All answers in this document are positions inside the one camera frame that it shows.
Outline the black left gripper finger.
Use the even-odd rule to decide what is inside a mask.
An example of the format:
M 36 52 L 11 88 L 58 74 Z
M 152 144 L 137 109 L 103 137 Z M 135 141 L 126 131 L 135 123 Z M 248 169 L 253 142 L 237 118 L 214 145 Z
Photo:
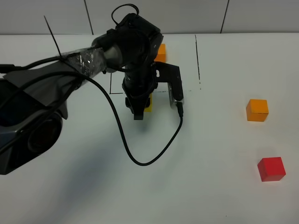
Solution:
M 137 103 L 133 106 L 133 109 L 134 109 L 134 120 L 143 120 L 144 104 Z

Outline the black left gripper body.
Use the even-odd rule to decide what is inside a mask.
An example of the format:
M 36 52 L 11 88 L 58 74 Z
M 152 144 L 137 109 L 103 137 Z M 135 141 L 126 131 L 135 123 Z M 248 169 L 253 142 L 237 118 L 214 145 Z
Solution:
M 140 69 L 126 72 L 122 87 L 126 94 L 125 104 L 134 114 L 133 106 L 137 103 L 146 107 L 149 95 L 157 88 L 154 71 L 155 63 L 142 66 Z

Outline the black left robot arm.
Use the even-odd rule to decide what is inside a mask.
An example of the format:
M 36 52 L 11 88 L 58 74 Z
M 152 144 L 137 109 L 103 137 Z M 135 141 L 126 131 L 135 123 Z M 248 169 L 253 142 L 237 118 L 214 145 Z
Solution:
M 126 106 L 142 119 L 157 87 L 152 66 L 162 40 L 159 28 L 132 13 L 88 48 L 25 67 L 1 65 L 0 173 L 9 174 L 56 143 L 68 97 L 99 73 L 124 72 Z

